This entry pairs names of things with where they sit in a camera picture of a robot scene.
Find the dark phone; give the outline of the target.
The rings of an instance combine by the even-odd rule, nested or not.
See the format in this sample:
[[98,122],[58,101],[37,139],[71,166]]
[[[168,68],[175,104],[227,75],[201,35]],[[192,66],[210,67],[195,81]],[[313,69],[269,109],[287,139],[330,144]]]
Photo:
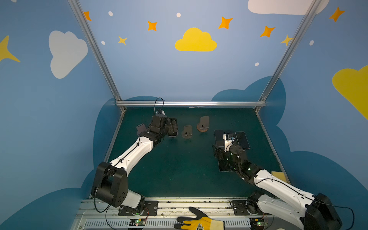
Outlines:
[[218,168],[221,172],[232,171],[232,168],[227,160],[218,160]]

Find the black phone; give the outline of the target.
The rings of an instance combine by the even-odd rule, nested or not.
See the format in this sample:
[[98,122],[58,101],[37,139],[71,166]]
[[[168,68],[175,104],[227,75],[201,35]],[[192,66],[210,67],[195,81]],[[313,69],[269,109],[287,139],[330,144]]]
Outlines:
[[168,126],[169,126],[168,134],[178,132],[178,125],[176,118],[170,118]]

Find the silver phone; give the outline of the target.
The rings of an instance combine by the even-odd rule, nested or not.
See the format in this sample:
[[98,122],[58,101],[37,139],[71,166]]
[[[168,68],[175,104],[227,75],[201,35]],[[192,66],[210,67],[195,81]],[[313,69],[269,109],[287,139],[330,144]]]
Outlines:
[[245,135],[245,132],[243,131],[237,131],[235,132],[235,135],[236,135],[236,139],[237,139],[237,142],[238,144],[243,148],[243,149],[250,149],[250,145],[249,145],[249,142],[248,142],[248,139]]

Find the green phone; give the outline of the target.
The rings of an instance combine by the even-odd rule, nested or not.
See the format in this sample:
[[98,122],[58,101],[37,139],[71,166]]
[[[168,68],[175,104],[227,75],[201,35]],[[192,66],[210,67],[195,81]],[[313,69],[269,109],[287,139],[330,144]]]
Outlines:
[[224,148],[224,130],[214,130],[215,145],[219,148]]

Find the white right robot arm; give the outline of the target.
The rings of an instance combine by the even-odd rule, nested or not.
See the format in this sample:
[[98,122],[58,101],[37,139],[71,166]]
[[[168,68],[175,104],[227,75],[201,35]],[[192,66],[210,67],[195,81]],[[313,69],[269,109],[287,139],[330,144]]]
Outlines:
[[298,189],[269,171],[250,162],[245,150],[237,144],[213,145],[215,157],[225,171],[237,173],[246,183],[263,189],[274,197],[254,192],[247,198],[248,213],[259,211],[281,218],[302,230],[339,230],[343,223],[335,206],[324,194],[314,195]]

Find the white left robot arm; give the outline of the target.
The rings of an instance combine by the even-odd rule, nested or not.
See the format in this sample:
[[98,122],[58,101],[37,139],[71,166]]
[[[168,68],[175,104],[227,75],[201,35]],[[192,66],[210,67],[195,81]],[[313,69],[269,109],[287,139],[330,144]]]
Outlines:
[[177,119],[169,118],[164,111],[159,110],[148,128],[139,125],[137,130],[138,138],[134,144],[114,160],[100,163],[95,173],[91,196],[115,208],[125,206],[142,209],[143,196],[128,188],[129,173],[166,136],[177,137]]

